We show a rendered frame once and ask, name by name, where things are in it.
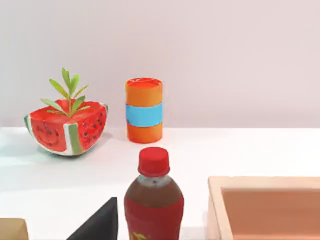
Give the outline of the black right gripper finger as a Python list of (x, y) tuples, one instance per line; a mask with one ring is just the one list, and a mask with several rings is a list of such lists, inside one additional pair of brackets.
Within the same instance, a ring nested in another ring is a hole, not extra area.
[(111, 197), (66, 240), (117, 240), (118, 201)]

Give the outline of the orange and blue can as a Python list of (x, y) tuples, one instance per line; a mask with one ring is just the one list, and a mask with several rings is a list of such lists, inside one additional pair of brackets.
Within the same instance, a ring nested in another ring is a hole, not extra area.
[(127, 138), (140, 144), (159, 141), (163, 136), (163, 83), (151, 77), (125, 82)]

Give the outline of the red capped cola bottle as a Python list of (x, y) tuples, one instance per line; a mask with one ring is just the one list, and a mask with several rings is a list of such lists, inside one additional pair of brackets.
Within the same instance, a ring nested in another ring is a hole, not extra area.
[(169, 153), (162, 147), (139, 152), (138, 177), (124, 196), (129, 240), (179, 240), (184, 196), (169, 176)]

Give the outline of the shallow salmon-coloured box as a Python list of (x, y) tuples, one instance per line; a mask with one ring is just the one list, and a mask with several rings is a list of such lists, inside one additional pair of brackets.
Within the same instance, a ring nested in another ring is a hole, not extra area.
[(207, 240), (320, 240), (320, 177), (210, 176)]

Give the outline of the watermelon shaped plant pot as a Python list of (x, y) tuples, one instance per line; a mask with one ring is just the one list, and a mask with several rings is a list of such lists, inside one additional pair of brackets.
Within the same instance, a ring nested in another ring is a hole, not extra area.
[(79, 75), (70, 76), (65, 68), (61, 74), (67, 89), (57, 81), (50, 84), (62, 99), (41, 99), (45, 107), (24, 117), (28, 132), (44, 150), (60, 156), (79, 156), (91, 149), (100, 139), (107, 123), (108, 105), (87, 101), (83, 86), (77, 90)]

